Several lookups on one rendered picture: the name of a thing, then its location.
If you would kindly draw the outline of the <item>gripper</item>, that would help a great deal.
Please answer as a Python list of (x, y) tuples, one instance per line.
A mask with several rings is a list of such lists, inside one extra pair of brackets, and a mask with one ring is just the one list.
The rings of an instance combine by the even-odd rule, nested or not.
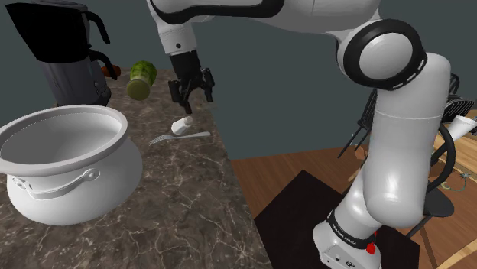
[(188, 98), (190, 90), (201, 88), (207, 102), (213, 102), (213, 87), (215, 81), (209, 68), (201, 67), (198, 54), (195, 50), (170, 56), (170, 61), (178, 80), (170, 80), (168, 87), (173, 102), (184, 108), (190, 115), (192, 109)]

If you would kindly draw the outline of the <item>small white bottle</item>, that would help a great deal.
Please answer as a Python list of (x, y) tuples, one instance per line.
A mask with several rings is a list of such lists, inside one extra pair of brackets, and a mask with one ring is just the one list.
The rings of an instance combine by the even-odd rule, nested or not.
[(175, 121), (170, 129), (175, 135), (182, 135), (193, 124), (193, 117), (187, 116)]

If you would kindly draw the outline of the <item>silver fork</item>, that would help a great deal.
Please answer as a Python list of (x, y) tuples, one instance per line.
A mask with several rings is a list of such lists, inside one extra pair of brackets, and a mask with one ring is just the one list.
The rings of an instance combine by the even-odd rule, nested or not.
[(198, 132), (195, 134), (187, 134), (187, 135), (171, 135), (171, 134), (163, 134), (160, 135), (153, 140), (151, 140), (148, 145), (151, 146), (153, 144), (156, 144), (160, 141), (165, 141), (165, 140), (173, 140), (173, 139), (184, 139), (184, 138), (201, 138), (201, 137), (208, 137), (211, 136), (211, 133), (208, 131), (204, 132)]

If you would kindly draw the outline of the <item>black and grey coffee maker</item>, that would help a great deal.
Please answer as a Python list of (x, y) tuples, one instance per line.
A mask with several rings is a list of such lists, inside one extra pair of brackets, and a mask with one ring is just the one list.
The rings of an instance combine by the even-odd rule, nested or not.
[(59, 106), (108, 105), (111, 90), (99, 64), (105, 64), (112, 79), (118, 79), (118, 75), (105, 54), (91, 49), (91, 21), (103, 41), (110, 43), (97, 14), (84, 4), (67, 0), (31, 0), (5, 7), (38, 60)]

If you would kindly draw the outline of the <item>large white pot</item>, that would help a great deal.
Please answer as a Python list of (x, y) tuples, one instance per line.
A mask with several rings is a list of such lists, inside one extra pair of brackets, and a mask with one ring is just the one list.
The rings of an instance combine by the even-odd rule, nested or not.
[(0, 173), (12, 205), (47, 225), (75, 225), (110, 212), (133, 194), (141, 154), (119, 111), (67, 105), (0, 128)]

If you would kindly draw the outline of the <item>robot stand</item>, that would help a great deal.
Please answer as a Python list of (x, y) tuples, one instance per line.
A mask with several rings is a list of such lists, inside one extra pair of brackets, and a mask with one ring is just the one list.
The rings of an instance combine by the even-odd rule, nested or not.
[(255, 218), (273, 269), (419, 269), (420, 246), (383, 225), (353, 238), (337, 219), (343, 195), (305, 170)]

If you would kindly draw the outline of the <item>white cone cup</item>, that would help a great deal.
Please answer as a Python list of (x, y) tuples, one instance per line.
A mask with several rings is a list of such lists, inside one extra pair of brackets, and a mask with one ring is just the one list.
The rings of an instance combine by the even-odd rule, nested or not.
[(465, 116), (457, 115), (450, 125), (448, 131), (454, 141), (469, 133), (472, 129), (477, 127), (477, 121), (467, 118)]

